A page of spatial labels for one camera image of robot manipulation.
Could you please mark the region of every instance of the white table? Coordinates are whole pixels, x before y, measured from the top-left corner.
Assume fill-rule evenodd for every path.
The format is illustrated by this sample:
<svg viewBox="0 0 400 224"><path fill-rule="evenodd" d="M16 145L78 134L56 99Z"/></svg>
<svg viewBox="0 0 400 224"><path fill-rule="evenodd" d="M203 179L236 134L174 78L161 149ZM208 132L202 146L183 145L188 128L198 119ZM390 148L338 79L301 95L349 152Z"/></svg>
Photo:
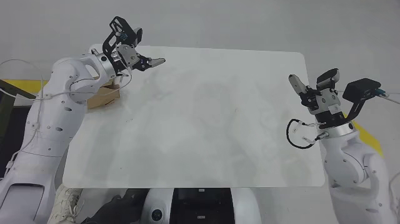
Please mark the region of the white table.
<svg viewBox="0 0 400 224"><path fill-rule="evenodd" d="M139 46L163 65L133 72L115 104L89 110L71 142L70 188L321 186L318 144L286 140L313 122L288 81L299 53ZM308 136L315 136L309 128Z"/></svg>

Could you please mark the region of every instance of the cardboard box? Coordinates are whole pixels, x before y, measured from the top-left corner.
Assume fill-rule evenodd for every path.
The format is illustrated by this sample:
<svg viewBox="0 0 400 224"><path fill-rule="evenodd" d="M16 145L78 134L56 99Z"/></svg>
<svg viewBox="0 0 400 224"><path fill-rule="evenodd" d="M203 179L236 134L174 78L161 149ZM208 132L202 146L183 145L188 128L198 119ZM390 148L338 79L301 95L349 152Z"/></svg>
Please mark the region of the cardboard box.
<svg viewBox="0 0 400 224"><path fill-rule="evenodd" d="M99 91L97 94L95 94L92 98L89 98L87 100L87 108L96 108L98 106L104 106L108 104L113 104L116 99L119 99L119 90L115 91L116 89L119 88L119 85L116 85L113 83L113 80L110 80L106 84L104 84L101 88L99 88Z"/></svg>

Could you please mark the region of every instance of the shoe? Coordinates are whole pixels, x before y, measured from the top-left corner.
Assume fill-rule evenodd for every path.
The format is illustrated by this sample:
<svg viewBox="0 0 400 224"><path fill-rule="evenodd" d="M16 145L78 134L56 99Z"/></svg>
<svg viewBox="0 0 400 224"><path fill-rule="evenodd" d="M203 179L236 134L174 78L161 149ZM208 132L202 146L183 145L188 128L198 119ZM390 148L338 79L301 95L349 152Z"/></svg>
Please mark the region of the shoe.
<svg viewBox="0 0 400 224"><path fill-rule="evenodd" d="M56 199L47 224L74 224L79 213L77 203L82 189L67 188L61 184L56 192Z"/></svg>

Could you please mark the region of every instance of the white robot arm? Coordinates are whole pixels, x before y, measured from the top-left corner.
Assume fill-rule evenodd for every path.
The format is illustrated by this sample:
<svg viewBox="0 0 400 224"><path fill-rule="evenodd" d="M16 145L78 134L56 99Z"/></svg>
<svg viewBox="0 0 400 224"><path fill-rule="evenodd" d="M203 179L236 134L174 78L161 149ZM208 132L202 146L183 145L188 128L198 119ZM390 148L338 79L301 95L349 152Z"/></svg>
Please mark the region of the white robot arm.
<svg viewBox="0 0 400 224"><path fill-rule="evenodd" d="M340 109L335 83L339 81L338 69L332 69L317 79L317 89L305 86L300 79L291 74L289 81L295 92L300 95L301 104L308 107L316 116L318 135L308 146L298 146L287 139L296 148L310 148L320 140L326 149L324 167L328 175L329 192L336 218L340 224L370 223L395 224L397 210L390 202L389 180L386 165L382 157L359 139L359 131L351 122L360 112L367 99L384 91L377 81L367 78L349 83L343 98L351 101L353 107L347 118ZM361 187L364 181L370 181L369 188Z"/></svg>
<svg viewBox="0 0 400 224"><path fill-rule="evenodd" d="M51 79L42 89L44 98L37 97L27 116L22 148L8 163L0 181L0 224L47 223L54 203L54 176L83 122L86 100L122 70L144 71L165 62L136 52L142 29L132 30L119 17L110 27L113 32L103 44L103 53L92 49L92 54L83 58L54 63ZM96 70L98 79L92 77L86 65Z"/></svg>

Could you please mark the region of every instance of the gray floor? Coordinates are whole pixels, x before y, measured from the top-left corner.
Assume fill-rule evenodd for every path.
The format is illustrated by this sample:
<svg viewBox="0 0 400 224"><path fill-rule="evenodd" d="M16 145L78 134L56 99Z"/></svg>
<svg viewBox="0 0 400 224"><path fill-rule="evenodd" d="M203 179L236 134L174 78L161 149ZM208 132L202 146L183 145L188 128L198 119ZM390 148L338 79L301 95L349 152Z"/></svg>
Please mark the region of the gray floor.
<svg viewBox="0 0 400 224"><path fill-rule="evenodd" d="M0 0L0 60L81 54L104 40L115 15L143 27L143 44L297 51L312 84L336 67L341 90L370 77L400 91L400 0ZM27 74L9 66L0 76ZM390 175L400 170L399 120L400 108L381 99L357 119L381 141ZM264 223L337 223L326 186L255 192Z"/></svg>

